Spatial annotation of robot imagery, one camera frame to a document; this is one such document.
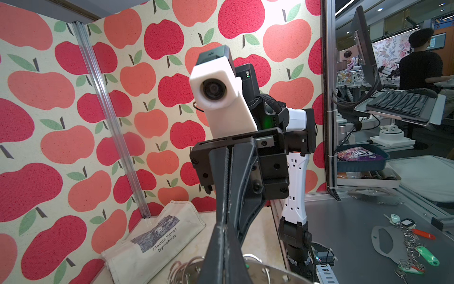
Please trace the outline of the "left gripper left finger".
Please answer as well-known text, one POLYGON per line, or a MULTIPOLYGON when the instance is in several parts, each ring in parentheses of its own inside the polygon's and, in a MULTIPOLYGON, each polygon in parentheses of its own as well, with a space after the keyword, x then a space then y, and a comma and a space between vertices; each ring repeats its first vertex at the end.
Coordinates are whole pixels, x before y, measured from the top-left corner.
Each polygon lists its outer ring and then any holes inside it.
POLYGON ((223 284, 226 240, 225 225, 217 223, 212 232, 197 284, 223 284))

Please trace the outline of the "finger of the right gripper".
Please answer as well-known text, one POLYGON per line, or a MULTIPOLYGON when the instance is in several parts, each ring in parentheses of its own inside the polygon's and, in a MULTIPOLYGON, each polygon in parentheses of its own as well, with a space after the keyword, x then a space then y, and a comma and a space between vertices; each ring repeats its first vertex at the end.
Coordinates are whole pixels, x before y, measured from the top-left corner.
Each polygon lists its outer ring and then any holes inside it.
POLYGON ((229 177, 228 224, 240 245, 266 203, 254 139, 241 140, 232 147, 229 177))
POLYGON ((228 196, 229 196, 229 161, 227 147, 213 149, 209 152, 210 168, 216 191, 216 224, 223 231, 228 229, 228 196))

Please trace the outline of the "monitor on arm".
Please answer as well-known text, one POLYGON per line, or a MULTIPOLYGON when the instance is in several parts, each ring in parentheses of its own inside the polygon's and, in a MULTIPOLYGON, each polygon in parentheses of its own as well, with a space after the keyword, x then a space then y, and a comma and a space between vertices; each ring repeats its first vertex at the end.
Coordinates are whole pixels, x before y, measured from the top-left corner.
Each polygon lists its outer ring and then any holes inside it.
POLYGON ((358 6, 355 11, 355 15, 351 22, 351 31, 354 32, 355 44, 358 47, 359 63, 361 64, 364 80, 370 84, 375 91, 382 90, 383 87, 372 48, 365 13, 361 5, 358 6))

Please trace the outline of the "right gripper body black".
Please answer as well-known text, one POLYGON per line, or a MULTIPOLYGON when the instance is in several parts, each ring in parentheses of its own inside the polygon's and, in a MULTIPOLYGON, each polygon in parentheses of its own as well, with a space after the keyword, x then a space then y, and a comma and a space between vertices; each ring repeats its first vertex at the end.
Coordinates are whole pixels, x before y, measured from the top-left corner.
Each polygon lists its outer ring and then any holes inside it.
POLYGON ((249 173, 248 182, 253 191, 263 194, 266 200, 285 199, 289 196, 289 174, 287 169, 287 149, 284 133, 279 128, 260 130, 252 133, 217 138, 195 145, 190 153, 192 166, 196 170, 201 188, 208 195, 214 190, 212 166, 218 161, 210 161, 209 153, 218 148, 232 150, 242 143, 253 143, 253 156, 256 158, 249 173))

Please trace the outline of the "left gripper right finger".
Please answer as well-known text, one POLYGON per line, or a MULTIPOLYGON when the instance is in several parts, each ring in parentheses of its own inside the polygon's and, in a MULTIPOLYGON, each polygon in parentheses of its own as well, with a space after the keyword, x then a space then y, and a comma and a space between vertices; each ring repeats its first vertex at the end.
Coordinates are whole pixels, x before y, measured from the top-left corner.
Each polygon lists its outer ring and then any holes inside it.
POLYGON ((251 284, 245 261, 242 257, 240 243, 231 224, 227 227, 226 240, 226 283, 251 284))

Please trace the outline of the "metal ring plate with keyrings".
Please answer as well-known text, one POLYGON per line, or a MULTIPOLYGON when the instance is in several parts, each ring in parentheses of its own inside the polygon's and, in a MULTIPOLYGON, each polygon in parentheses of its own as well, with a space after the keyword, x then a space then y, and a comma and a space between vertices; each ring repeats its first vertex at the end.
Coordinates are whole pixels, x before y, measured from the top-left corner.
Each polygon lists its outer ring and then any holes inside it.
MULTIPOLYGON (((310 280, 291 271, 281 270, 264 264, 253 254, 245 254, 245 269, 253 284, 311 284, 310 280)), ((167 284, 196 284, 202 272, 203 256, 197 256, 188 262, 176 261, 168 274, 167 284)))

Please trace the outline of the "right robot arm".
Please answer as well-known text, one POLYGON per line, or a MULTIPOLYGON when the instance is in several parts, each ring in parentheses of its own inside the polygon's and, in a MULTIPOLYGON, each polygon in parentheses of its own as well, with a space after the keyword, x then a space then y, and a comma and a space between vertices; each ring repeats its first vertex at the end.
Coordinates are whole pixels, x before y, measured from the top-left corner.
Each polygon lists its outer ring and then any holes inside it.
POLYGON ((216 192, 216 224, 200 284, 249 284, 241 247, 269 200, 283 200, 279 238, 298 272, 315 280, 316 262, 304 194, 315 150, 311 109, 289 109, 258 89, 251 65, 227 58, 199 62, 190 87, 212 139, 195 145, 190 160, 207 192, 216 192))

